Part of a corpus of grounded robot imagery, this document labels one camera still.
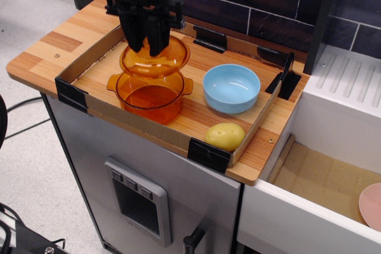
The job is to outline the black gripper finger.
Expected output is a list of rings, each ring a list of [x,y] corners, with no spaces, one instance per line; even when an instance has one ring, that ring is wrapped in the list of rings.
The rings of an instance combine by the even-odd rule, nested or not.
[[[130,48],[139,52],[147,38],[144,19],[128,10],[118,10],[120,24]]]
[[[148,17],[147,38],[150,56],[159,55],[169,45],[170,17],[169,12]]]

